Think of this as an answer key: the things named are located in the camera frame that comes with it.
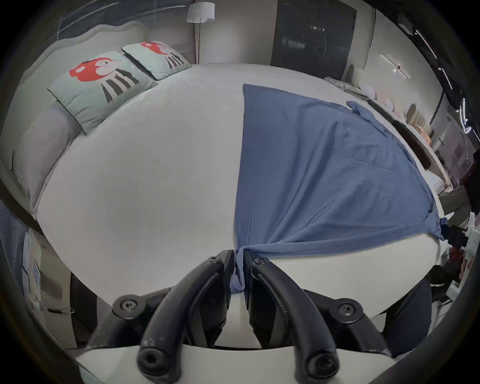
person's leg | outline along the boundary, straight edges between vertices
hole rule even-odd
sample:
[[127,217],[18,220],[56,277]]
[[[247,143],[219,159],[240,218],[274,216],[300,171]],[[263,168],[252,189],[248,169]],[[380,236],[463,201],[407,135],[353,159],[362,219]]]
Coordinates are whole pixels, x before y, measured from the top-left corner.
[[395,358],[412,350],[427,337],[432,322],[432,292],[427,279],[422,279],[386,314],[382,334]]

screw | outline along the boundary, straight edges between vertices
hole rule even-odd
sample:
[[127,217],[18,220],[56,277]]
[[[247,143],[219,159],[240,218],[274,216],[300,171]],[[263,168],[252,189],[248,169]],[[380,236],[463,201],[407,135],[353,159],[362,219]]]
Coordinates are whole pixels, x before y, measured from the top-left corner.
[[133,300],[126,300],[120,306],[124,311],[133,311],[137,308],[137,303]]
[[350,304],[342,304],[338,307],[338,311],[344,316],[351,316],[355,313],[355,308]]
[[266,257],[260,256],[255,259],[255,264],[257,265],[262,265],[267,263],[268,263],[268,259]]

dark door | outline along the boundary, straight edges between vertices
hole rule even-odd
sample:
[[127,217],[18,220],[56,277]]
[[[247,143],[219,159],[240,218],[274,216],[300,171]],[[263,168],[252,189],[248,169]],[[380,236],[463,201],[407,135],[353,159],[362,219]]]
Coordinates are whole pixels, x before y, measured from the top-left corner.
[[356,17],[337,0],[279,0],[271,64],[340,80]]

cartoon character print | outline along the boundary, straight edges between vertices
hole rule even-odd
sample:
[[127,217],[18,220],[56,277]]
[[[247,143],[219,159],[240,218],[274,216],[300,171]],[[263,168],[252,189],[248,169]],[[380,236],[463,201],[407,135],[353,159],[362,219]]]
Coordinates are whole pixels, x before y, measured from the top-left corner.
[[87,60],[70,70],[70,76],[76,77],[79,81],[99,82],[109,103],[139,83],[130,72],[118,69],[120,64],[121,60],[112,60],[108,57]]
[[172,48],[165,44],[155,43],[153,41],[145,41],[140,43],[142,47],[146,47],[152,52],[155,52],[158,55],[164,55],[165,60],[167,61],[170,69],[178,67],[183,64],[183,60],[172,52]]

pillow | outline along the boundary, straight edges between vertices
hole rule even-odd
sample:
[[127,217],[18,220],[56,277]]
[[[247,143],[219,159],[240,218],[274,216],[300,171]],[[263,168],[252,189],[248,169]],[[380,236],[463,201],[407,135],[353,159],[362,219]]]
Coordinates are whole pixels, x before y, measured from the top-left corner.
[[375,90],[370,87],[368,84],[359,84],[360,90],[366,94],[370,99],[376,100],[377,99],[377,93]]
[[36,212],[47,176],[69,143],[81,131],[80,125],[56,101],[22,135],[12,155],[12,171]]
[[145,41],[121,49],[157,80],[190,67],[190,63],[181,54],[161,41]]
[[107,52],[79,63],[48,90],[88,134],[120,105],[155,85],[126,57]]

